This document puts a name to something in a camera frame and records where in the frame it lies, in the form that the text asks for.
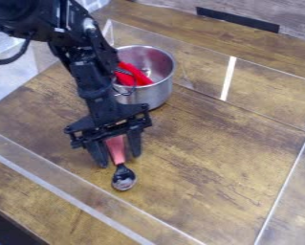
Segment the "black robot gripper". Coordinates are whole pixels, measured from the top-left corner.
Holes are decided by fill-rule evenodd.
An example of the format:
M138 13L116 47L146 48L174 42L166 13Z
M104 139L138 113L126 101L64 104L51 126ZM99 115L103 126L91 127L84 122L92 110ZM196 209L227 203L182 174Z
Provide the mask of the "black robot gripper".
M102 168L108 167L108 151L104 141L127 135L132 155L142 154L142 133L152 125L147 103L123 104L114 95L86 99L88 115L64 128L72 148L87 148Z

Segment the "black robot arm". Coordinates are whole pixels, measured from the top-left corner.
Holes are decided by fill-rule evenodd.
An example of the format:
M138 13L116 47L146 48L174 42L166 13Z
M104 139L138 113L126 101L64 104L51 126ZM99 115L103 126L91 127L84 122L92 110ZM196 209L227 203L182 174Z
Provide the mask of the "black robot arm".
M148 105L123 104L114 96L118 51L86 7L76 0L0 0L0 32L44 42L76 80L90 114L64 128L72 147L86 148L106 167L107 139L126 135L138 156L143 129L152 125Z

